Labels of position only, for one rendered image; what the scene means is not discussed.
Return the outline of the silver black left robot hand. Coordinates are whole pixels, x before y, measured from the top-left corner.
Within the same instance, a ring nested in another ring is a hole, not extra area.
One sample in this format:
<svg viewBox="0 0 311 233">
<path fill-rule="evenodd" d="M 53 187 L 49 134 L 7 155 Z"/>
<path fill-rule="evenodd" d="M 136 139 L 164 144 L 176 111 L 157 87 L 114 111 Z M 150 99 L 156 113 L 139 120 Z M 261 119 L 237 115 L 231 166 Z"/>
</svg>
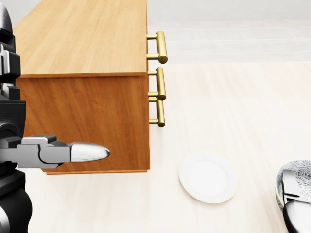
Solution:
<svg viewBox="0 0 311 233">
<path fill-rule="evenodd" d="M 109 149 L 94 143 L 67 144 L 55 135 L 25 137 L 26 101 L 16 87 L 20 76 L 11 18 L 0 2 L 0 233 L 28 233 L 33 209 L 22 168 L 57 168 L 110 155 Z"/>
</svg>

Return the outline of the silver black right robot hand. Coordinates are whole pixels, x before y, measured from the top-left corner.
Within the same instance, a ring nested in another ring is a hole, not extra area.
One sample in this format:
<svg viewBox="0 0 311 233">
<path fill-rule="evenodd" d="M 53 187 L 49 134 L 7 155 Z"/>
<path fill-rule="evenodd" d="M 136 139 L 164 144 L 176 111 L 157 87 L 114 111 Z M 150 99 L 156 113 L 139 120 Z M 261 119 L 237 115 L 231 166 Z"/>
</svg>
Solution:
<svg viewBox="0 0 311 233">
<path fill-rule="evenodd" d="M 289 233 L 311 233 L 311 203 L 302 201 L 295 173 L 282 174 L 283 218 Z"/>
</svg>

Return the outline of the patterned black and white bowl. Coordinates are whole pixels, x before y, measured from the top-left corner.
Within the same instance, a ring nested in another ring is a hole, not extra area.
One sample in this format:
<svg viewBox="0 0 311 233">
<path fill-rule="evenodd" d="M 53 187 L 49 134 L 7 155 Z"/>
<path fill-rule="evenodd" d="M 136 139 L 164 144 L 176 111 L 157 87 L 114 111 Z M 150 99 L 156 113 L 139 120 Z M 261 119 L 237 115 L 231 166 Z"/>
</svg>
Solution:
<svg viewBox="0 0 311 233">
<path fill-rule="evenodd" d="M 280 210 L 284 208 L 282 188 L 282 175 L 284 170 L 291 170 L 295 173 L 301 200 L 311 203 L 311 160 L 293 160 L 284 164 L 276 174 L 275 191 L 277 204 Z"/>
</svg>

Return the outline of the wooden cabinet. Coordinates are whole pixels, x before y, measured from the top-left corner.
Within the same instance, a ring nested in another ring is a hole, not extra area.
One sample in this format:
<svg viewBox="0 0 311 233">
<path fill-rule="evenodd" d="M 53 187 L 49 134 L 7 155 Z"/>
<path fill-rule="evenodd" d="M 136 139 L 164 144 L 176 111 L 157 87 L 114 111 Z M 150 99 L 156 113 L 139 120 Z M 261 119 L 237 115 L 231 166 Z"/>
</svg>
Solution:
<svg viewBox="0 0 311 233">
<path fill-rule="evenodd" d="M 150 169 L 146 0 L 41 0 L 13 29 L 25 136 L 110 150 L 52 174 Z"/>
</svg>

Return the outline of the white plate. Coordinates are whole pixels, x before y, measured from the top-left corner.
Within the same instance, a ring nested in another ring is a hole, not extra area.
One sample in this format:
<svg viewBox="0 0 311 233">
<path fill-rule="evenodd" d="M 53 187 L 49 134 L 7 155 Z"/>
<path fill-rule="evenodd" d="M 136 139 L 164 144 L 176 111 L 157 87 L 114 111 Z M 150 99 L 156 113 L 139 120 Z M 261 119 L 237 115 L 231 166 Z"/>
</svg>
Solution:
<svg viewBox="0 0 311 233">
<path fill-rule="evenodd" d="M 207 204 L 230 200 L 238 188 L 238 175 L 232 164 L 206 151 L 192 153 L 183 160 L 179 181 L 191 197 Z"/>
</svg>

